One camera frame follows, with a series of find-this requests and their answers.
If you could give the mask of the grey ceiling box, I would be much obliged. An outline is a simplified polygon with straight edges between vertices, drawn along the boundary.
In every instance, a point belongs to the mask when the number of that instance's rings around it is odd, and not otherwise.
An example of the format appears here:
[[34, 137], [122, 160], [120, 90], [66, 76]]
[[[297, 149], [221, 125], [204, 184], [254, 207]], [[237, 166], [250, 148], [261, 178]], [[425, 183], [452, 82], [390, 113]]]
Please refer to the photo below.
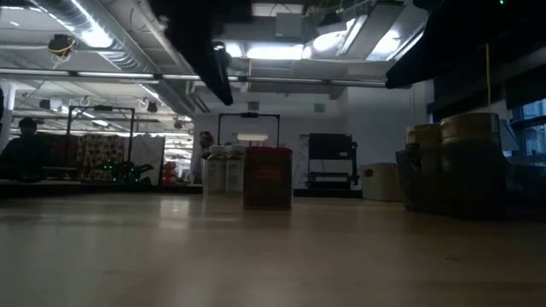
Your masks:
[[293, 13], [276, 14], [275, 35], [279, 38], [300, 38], [302, 33], [302, 16]]

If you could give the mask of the black equipment cart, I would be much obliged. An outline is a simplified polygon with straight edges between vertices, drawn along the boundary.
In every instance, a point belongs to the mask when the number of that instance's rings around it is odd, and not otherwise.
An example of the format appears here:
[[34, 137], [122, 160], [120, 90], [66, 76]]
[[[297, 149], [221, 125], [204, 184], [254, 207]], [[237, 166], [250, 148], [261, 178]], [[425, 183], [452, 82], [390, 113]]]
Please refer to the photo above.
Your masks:
[[311, 133], [306, 187], [321, 197], [352, 198], [359, 183], [357, 144], [351, 134]]

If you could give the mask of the white panel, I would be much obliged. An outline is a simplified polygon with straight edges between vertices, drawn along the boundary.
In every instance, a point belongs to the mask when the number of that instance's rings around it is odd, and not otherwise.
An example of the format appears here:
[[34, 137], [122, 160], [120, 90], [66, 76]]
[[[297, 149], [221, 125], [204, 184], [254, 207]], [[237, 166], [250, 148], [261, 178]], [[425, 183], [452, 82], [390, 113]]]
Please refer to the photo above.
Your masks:
[[148, 177], [153, 186], [160, 181], [160, 172], [163, 165], [165, 138], [161, 136], [136, 136], [132, 141], [131, 161], [136, 165], [151, 165], [150, 171], [145, 171], [142, 177]]

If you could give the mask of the window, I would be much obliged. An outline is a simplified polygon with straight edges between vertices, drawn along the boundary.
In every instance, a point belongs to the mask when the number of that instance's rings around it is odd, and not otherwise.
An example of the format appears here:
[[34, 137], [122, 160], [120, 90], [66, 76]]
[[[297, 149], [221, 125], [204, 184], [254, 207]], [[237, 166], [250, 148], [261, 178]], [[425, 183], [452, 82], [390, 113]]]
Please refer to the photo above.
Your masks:
[[[546, 98], [522, 107], [524, 120], [546, 116]], [[546, 124], [532, 125], [524, 129], [526, 155], [546, 154]]]

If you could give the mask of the grey horizontal ceiling pipe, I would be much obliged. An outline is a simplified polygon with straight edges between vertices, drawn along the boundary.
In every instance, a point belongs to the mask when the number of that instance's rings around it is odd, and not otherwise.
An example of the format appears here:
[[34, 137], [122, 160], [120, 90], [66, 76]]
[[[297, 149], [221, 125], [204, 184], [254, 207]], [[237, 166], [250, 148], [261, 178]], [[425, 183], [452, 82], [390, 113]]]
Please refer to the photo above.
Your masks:
[[[0, 75], [33, 78], [103, 78], [113, 80], [160, 81], [181, 80], [200, 81], [200, 77], [190, 74], [135, 73], [135, 72], [86, 72], [74, 70], [45, 70], [0, 67]], [[322, 86], [385, 88], [385, 83], [373, 80], [320, 79], [320, 78], [283, 78], [262, 76], [228, 76], [236, 83], [271, 83], [271, 84], [311, 84]]]

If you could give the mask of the patterned board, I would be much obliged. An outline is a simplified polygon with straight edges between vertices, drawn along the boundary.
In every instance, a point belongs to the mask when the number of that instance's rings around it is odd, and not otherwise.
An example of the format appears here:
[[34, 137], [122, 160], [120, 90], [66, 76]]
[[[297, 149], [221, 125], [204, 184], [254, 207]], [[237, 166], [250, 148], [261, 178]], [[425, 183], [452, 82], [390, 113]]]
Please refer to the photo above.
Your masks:
[[124, 151], [124, 140], [120, 136], [87, 134], [78, 139], [77, 162], [91, 168], [107, 162], [119, 163]]

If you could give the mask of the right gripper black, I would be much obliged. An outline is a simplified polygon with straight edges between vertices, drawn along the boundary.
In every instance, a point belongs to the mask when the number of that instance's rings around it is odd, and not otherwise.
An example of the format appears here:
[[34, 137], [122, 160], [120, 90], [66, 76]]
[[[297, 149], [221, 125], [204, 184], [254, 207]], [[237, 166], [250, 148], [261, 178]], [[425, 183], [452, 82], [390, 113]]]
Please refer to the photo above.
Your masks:
[[426, 0], [419, 41], [386, 73], [388, 89], [449, 71], [489, 45], [497, 61], [546, 46], [546, 0]]

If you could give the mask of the brown translucent plastic bin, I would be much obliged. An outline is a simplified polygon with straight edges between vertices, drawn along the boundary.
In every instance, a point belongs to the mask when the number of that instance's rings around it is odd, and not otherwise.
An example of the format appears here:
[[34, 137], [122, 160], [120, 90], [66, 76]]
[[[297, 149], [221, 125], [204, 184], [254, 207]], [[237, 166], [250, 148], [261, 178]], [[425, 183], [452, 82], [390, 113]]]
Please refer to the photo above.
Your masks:
[[498, 220], [546, 210], [546, 167], [512, 164], [490, 144], [411, 148], [396, 158], [409, 211]]

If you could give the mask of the person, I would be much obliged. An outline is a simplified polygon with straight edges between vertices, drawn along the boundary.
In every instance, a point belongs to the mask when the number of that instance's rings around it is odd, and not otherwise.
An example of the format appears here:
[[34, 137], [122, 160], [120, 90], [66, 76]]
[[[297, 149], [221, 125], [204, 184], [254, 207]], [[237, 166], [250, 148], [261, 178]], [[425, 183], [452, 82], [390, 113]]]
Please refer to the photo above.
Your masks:
[[45, 139], [37, 134], [34, 119], [19, 122], [20, 136], [8, 142], [0, 153], [0, 179], [35, 183], [44, 179], [44, 167], [52, 158]]
[[213, 135], [209, 131], [202, 131], [200, 137], [200, 152], [195, 169], [195, 183], [202, 184], [202, 161], [210, 155], [210, 147], [215, 143]]

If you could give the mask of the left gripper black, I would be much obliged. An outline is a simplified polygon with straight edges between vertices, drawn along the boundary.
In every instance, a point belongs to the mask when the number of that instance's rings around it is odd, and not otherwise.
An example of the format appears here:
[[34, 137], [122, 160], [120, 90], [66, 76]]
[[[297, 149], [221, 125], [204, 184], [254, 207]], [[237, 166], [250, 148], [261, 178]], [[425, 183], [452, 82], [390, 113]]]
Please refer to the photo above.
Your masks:
[[[225, 23], [250, 21], [250, 0], [151, 0], [151, 10], [164, 26], [166, 39], [192, 68], [212, 61], [212, 39]], [[210, 65], [204, 82], [225, 106], [234, 103], [223, 65]]]

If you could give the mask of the black station frame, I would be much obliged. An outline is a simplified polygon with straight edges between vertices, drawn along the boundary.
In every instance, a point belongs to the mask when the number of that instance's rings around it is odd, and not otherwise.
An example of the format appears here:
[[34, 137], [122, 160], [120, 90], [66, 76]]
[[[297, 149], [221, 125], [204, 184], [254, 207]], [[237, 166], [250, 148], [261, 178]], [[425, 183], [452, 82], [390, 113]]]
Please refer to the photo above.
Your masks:
[[219, 113], [218, 114], [218, 129], [217, 129], [217, 145], [222, 145], [221, 142], [221, 128], [222, 128], [222, 119], [223, 117], [240, 117], [244, 119], [256, 119], [259, 117], [269, 117], [276, 119], [276, 146], [280, 147], [280, 126], [281, 126], [281, 115], [280, 114], [265, 114], [265, 113], [255, 113], [255, 112], [246, 112], [246, 113]]
[[[73, 118], [73, 111], [76, 109], [81, 109], [82, 112], [79, 113], [75, 118]], [[84, 111], [89, 109], [89, 107], [82, 107], [82, 106], [70, 106], [68, 108], [68, 115], [67, 115], [67, 129], [66, 129], [66, 143], [65, 143], [65, 159], [67, 159], [68, 155], [68, 149], [70, 147], [70, 141], [71, 141], [71, 132], [72, 132], [72, 122], [78, 118], [79, 115], [81, 115]], [[136, 119], [136, 110], [133, 107], [113, 107], [113, 106], [107, 106], [107, 105], [96, 105], [92, 107], [92, 109], [96, 113], [111, 113], [113, 111], [120, 111], [122, 115], [125, 115], [125, 112], [131, 113], [130, 118], [130, 132], [129, 132], [129, 147], [128, 147], [128, 154], [127, 158], [128, 161], [131, 162], [131, 154], [133, 149], [133, 134], [134, 134], [134, 124]]]

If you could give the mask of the fluorescent ceiling light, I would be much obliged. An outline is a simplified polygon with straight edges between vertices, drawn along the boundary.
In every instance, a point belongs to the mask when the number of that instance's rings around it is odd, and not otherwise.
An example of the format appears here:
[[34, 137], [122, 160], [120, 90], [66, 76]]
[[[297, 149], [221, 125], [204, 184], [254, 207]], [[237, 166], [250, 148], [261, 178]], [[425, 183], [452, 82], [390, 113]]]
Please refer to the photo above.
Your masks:
[[257, 60], [300, 60], [303, 50], [303, 44], [293, 46], [256, 45], [247, 51], [247, 58]]

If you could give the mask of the dark brown board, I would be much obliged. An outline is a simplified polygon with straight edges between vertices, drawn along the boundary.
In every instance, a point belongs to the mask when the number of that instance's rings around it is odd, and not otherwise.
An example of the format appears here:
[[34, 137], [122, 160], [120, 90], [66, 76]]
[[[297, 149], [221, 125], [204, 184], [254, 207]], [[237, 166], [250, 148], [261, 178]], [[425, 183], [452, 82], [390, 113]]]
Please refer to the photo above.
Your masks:
[[78, 163], [78, 141], [75, 135], [42, 134], [50, 153], [47, 166], [73, 167]]

